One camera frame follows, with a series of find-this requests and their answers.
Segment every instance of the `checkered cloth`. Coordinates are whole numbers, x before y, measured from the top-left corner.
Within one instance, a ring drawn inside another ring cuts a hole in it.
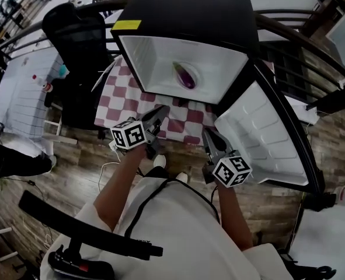
[[[111,128],[160,105],[170,106],[170,112],[162,123],[159,138],[203,145],[203,128],[214,129],[216,116],[209,105],[189,101],[179,107],[176,97],[142,92],[123,57],[117,60],[107,78],[95,124]]]

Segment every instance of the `wooden floor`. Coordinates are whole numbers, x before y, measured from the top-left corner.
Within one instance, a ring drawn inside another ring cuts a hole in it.
[[[32,179],[44,194],[44,199],[54,207],[74,216],[86,202],[97,196],[99,173],[102,164],[117,161],[116,155],[108,147],[109,139],[100,141],[96,132],[66,129],[63,135],[77,138],[77,145],[55,143],[54,151],[59,165],[50,174],[24,178]],[[328,188],[345,184],[345,110],[320,119],[308,128],[316,162],[323,170]],[[177,142],[161,141],[163,153],[168,157],[171,175],[186,171],[191,175],[190,185],[210,197],[213,185],[205,185],[201,167],[206,161],[202,148]],[[108,165],[101,178],[101,186],[111,176],[116,165]],[[141,170],[146,173],[152,167],[144,160]],[[48,229],[26,215],[18,208],[24,190],[40,196],[39,191],[15,180],[4,180],[0,191],[0,226],[11,226],[13,232],[6,237],[24,258],[35,263],[40,250],[45,251],[44,242]],[[254,234],[262,231],[264,242],[285,246],[294,227],[301,193],[270,185],[242,184],[236,188],[243,214]],[[214,198],[218,208],[218,197]],[[53,231],[53,238],[58,233]]]

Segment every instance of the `yellow label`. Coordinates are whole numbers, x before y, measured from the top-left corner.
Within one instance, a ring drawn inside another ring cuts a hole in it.
[[[112,30],[136,30],[141,20],[117,21]]]

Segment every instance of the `office chair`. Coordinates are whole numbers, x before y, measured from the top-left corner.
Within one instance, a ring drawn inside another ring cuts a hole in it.
[[[72,3],[58,5],[43,19],[43,31],[58,50],[69,74],[52,81],[45,106],[54,96],[62,101],[62,123],[85,130],[104,130],[94,125],[97,106],[107,75],[91,92],[94,84],[110,65],[106,50],[105,23],[99,13],[78,11]]]

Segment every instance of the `black railing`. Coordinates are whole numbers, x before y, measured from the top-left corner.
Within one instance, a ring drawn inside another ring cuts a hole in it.
[[[312,15],[318,15],[317,11],[314,10],[299,10],[299,9],[265,9],[265,10],[257,10],[257,14],[269,16],[272,15],[272,19],[278,22],[285,22],[289,28],[292,29],[303,29],[306,28],[306,23],[309,22]]]
[[[78,7],[81,11],[88,12],[103,12],[103,11],[116,11],[119,9],[124,9],[128,0],[111,0],[102,1],[98,3],[93,3],[90,5],[84,5]],[[276,84],[279,85],[280,90],[284,92],[285,95],[294,97],[298,100],[302,100],[307,104],[307,109],[317,108],[320,115],[326,113],[331,114],[336,111],[345,108],[345,87],[341,88],[338,80],[329,75],[323,68],[317,67],[300,57],[298,53],[291,54],[278,45],[283,43],[289,43],[297,47],[297,49],[306,49],[316,59],[319,59],[324,65],[338,72],[342,79],[345,78],[345,66],[340,62],[335,60],[331,55],[323,51],[316,43],[308,39],[300,32],[297,32],[290,28],[290,26],[284,25],[280,22],[285,22],[287,19],[272,19],[262,14],[268,13],[301,13],[304,15],[316,15],[315,11],[312,10],[260,10],[255,12],[256,23],[259,29],[267,30],[271,33],[277,34],[283,38],[285,41],[279,41],[278,44],[273,44],[269,42],[261,43],[261,50],[264,53],[274,53],[275,58],[282,57],[285,59],[285,65],[281,65],[277,61],[274,62]],[[296,22],[307,22],[308,19],[295,19]],[[10,38],[8,41],[0,44],[0,49],[5,49],[11,44],[15,44],[19,39],[25,37],[26,35],[41,29],[41,22],[29,26],[22,30],[19,34]],[[113,24],[106,24],[106,28],[109,29]],[[8,54],[25,48],[27,46],[37,44],[41,41],[47,40],[46,37],[41,37],[38,40],[31,41],[20,47],[11,50]],[[112,38],[106,39],[107,43],[113,43]],[[120,51],[108,51],[109,54],[120,54]],[[304,71],[309,70],[316,73],[323,82],[318,82],[315,78],[310,78],[308,74]],[[336,97],[336,102],[332,103],[332,97]]]

